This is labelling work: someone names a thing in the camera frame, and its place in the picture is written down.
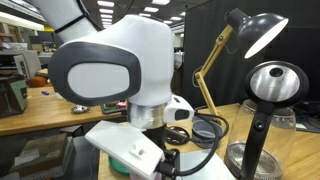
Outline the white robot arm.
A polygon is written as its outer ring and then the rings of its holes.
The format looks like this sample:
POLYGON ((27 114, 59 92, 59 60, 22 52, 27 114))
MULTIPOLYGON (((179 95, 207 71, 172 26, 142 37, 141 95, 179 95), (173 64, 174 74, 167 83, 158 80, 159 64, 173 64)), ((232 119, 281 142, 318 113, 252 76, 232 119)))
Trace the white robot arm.
POLYGON ((29 2, 64 41, 48 65, 49 79, 62 97, 85 106, 125 99, 131 125, 164 125, 174 68, 168 25, 129 14, 98 31, 80 0, 29 2))

